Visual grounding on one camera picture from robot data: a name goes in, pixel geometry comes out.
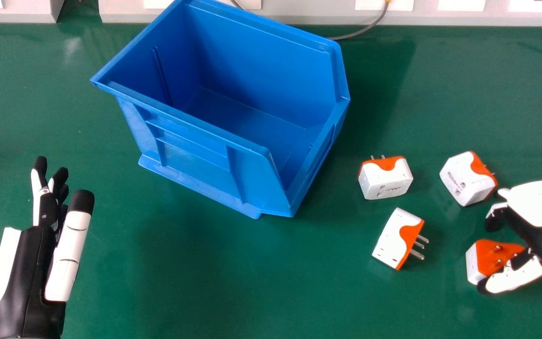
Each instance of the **green table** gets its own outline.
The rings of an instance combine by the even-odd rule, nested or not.
[[[116,101],[88,79],[143,25],[89,3],[58,25],[0,25],[0,236],[32,221],[37,155],[96,194],[64,339],[542,337],[542,280],[482,296],[464,253],[494,199],[460,208],[438,178],[475,150],[505,187],[542,179],[542,28],[380,26],[342,43],[344,128],[293,219],[249,219],[137,165]],[[308,28],[323,35],[352,27]],[[363,199],[371,154],[407,157],[399,198]],[[370,257],[394,208],[426,220],[425,261]]]

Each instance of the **robotic hand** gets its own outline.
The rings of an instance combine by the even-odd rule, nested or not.
[[[483,293],[514,290],[542,277],[542,181],[499,189],[506,202],[494,204],[486,215],[486,230],[494,232],[505,221],[527,244],[503,269],[478,283]]]
[[[71,202],[68,169],[49,183],[47,159],[31,170],[32,227],[4,229],[0,245],[0,339],[60,339],[95,198],[79,189]]]

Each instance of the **metal prong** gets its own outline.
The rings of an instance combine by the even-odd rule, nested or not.
[[[430,240],[428,240],[428,238],[426,238],[425,236],[423,236],[423,235],[421,235],[421,234],[418,234],[418,235],[417,235],[417,238],[418,238],[420,241],[425,242],[426,244],[429,244],[429,243],[430,243]]]
[[[416,257],[417,259],[419,260],[424,260],[424,255],[419,253],[418,251],[415,251],[415,250],[411,250],[411,252],[409,252],[411,255],[413,255],[414,257]]]

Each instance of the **white and orange plug adapter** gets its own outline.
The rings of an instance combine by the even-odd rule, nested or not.
[[[440,180],[461,206],[481,202],[497,187],[497,178],[473,151],[450,157],[440,170]]]
[[[413,175],[403,156],[365,161],[359,171],[359,185],[368,200],[398,197],[411,186]]]
[[[497,273],[514,256],[524,251],[524,246],[480,239],[465,253],[467,280],[477,285],[482,279]]]
[[[413,245],[424,249],[421,242],[429,242],[420,235],[423,224],[423,219],[397,208],[384,226],[372,256],[395,270],[400,270],[409,255],[424,260],[424,255],[413,249]]]

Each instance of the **blue plastic bin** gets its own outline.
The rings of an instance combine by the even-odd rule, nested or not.
[[[91,81],[142,167],[253,218],[294,216],[350,102],[337,43],[215,0],[175,0]]]

